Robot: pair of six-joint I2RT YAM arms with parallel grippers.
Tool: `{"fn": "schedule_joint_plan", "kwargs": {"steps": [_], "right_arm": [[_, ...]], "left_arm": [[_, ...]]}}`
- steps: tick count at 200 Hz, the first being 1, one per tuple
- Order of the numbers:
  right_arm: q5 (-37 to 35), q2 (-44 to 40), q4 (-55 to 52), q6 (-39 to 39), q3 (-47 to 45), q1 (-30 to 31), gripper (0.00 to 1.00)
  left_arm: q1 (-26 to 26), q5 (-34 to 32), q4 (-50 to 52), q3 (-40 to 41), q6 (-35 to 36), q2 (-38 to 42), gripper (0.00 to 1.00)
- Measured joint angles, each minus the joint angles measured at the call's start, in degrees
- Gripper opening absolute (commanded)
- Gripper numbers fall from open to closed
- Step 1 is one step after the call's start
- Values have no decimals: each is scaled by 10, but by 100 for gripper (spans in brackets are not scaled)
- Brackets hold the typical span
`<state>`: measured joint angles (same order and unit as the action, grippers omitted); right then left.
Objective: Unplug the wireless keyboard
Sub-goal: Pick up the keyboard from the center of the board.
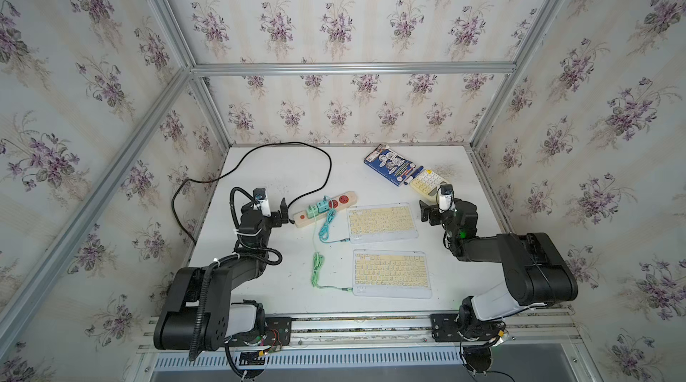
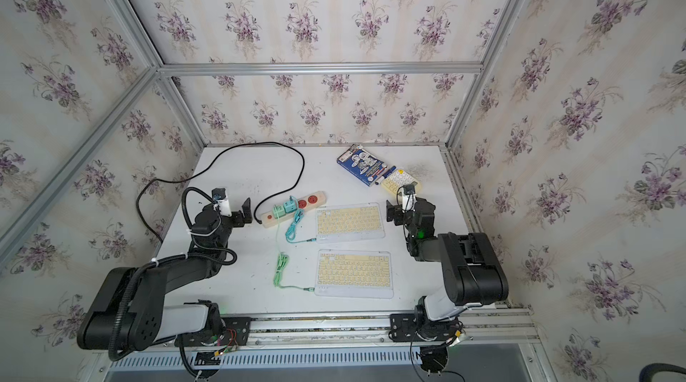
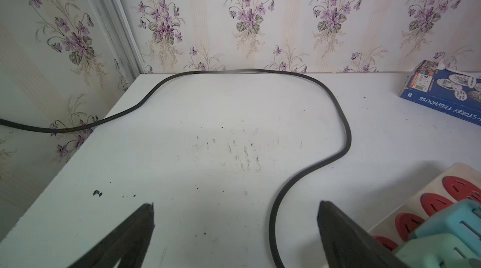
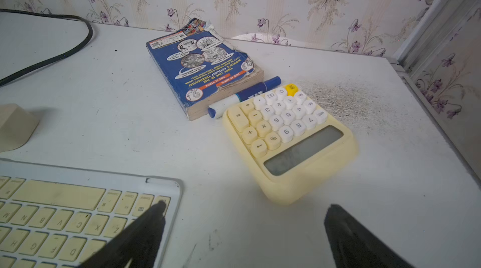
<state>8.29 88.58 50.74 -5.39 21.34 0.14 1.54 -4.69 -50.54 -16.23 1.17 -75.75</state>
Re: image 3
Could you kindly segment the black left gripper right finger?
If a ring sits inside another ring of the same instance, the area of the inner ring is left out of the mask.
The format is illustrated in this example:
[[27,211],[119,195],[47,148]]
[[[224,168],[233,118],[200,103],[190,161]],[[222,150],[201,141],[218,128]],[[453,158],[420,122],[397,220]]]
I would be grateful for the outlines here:
[[320,202],[317,222],[330,268],[407,266],[330,201]]

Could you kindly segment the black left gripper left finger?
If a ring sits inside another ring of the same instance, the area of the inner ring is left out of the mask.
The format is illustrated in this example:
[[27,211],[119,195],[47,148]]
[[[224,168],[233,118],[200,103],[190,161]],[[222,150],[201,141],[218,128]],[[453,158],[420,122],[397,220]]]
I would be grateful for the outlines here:
[[142,267],[154,228],[154,205],[143,204],[70,266]]

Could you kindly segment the light green usb charger plug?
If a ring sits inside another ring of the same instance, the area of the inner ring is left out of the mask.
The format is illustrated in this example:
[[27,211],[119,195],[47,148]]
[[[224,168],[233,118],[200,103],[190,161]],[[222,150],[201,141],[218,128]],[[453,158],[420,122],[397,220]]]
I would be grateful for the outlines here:
[[408,267],[480,267],[480,258],[452,234],[409,240],[394,255]]

